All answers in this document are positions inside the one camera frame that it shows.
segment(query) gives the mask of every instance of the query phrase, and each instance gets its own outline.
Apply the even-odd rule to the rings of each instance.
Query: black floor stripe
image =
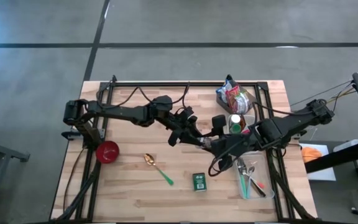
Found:
[[[100,14],[98,29],[96,29],[96,34],[94,36],[93,46],[92,46],[91,53],[89,55],[88,64],[86,64],[86,69],[85,69],[85,74],[84,74],[84,79],[83,79],[84,81],[89,81],[91,78],[93,64],[94,64],[94,60],[96,58],[96,53],[98,52],[99,42],[100,42],[100,38],[102,36],[104,22],[106,21],[106,13],[107,13],[109,4],[110,4],[110,0],[104,0],[102,12]]]
[[[100,40],[101,32],[95,36]],[[358,47],[354,43],[67,43],[67,44],[0,44],[0,49],[27,49],[27,48],[92,48],[92,49],[180,49],[180,48],[335,48],[335,47]]]
[[[102,49],[169,49],[169,48],[331,48],[358,47],[355,43],[102,43]]]
[[[56,44],[0,44],[0,48],[90,48],[92,43],[56,43]]]

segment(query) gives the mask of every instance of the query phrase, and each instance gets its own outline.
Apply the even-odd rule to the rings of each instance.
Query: white bottle cap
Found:
[[[240,123],[241,117],[240,117],[240,115],[238,115],[238,114],[233,114],[233,115],[230,117],[230,120],[231,120],[231,122],[237,124],[237,123]]]

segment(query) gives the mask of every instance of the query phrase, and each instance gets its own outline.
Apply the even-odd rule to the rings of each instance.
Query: gold spoon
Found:
[[[168,182],[169,185],[173,185],[173,180],[171,180],[167,175],[165,175],[156,165],[155,165],[155,160],[152,157],[152,155],[146,153],[144,154],[144,160],[146,161],[146,163],[150,166],[154,166],[159,172],[160,174],[165,178],[165,180]]]

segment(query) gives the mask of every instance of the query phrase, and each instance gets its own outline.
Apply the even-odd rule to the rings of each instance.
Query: green handle utensil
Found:
[[[156,165],[154,165],[154,167],[157,168],[157,170],[165,178],[169,185],[173,185],[173,180],[171,180],[167,175],[165,175],[164,172],[162,172]]]
[[[171,180],[167,175],[165,175],[160,168],[157,167],[157,165],[155,165],[155,160],[152,157],[152,155],[150,154],[144,154],[144,160],[146,161],[146,163],[150,166],[154,166],[159,172],[160,174],[165,178],[165,180],[168,182],[169,185],[173,185],[173,180]]]
[[[241,180],[242,194],[245,198],[247,198],[246,180],[242,174],[240,174],[240,180]]]

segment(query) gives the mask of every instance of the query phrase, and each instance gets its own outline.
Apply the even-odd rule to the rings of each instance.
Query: bottle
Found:
[[[229,132],[231,134],[241,133],[241,117],[238,114],[232,114],[229,120]]]

